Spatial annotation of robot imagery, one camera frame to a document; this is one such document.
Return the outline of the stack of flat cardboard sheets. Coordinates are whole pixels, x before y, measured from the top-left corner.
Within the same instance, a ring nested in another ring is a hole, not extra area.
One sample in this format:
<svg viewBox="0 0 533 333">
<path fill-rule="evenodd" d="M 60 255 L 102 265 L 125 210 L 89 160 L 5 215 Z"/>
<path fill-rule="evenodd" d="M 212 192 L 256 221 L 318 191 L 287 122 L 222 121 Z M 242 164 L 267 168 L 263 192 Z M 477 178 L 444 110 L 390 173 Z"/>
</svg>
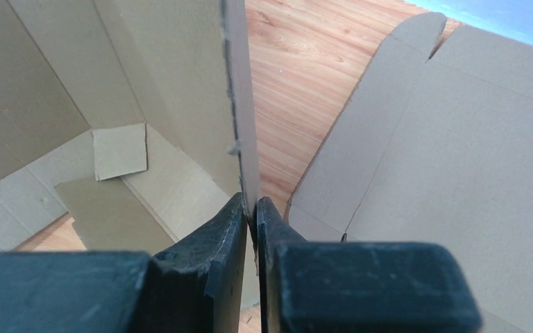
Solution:
<svg viewBox="0 0 533 333">
<path fill-rule="evenodd" d="M 533 46 L 414 15 L 385 37 L 292 195 L 312 241 L 424 241 L 487 332 L 533 332 Z"/>
</svg>

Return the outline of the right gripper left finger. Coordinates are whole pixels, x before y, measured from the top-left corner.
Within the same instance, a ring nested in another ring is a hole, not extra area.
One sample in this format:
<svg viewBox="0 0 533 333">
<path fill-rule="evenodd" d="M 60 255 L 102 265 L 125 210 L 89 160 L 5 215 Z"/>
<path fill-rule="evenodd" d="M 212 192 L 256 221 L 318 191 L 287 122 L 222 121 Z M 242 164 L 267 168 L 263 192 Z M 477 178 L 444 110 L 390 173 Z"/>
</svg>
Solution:
<svg viewBox="0 0 533 333">
<path fill-rule="evenodd" d="M 241 194 L 155 255 L 0 252 L 0 332 L 236 332 Z"/>
</svg>

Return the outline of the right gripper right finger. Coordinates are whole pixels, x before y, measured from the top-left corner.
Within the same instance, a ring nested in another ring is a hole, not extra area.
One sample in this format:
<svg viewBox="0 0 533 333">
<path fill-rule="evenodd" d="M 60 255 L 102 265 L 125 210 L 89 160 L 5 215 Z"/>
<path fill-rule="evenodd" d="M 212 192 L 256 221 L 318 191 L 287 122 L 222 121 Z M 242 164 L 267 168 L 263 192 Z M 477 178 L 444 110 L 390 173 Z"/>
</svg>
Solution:
<svg viewBox="0 0 533 333">
<path fill-rule="evenodd" d="M 420 242 L 308 241 L 272 200 L 255 207 L 264 332 L 479 332 L 459 264 Z"/>
</svg>

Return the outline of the cardboard box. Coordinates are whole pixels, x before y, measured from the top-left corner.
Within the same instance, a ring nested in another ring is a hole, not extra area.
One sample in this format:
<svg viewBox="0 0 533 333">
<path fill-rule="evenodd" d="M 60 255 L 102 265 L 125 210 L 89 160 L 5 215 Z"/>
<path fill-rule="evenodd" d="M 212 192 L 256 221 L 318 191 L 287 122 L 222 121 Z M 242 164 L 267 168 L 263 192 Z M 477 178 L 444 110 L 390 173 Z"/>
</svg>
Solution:
<svg viewBox="0 0 533 333">
<path fill-rule="evenodd" d="M 156 253 L 259 189 L 243 1 L 0 1 L 0 250 Z"/>
</svg>

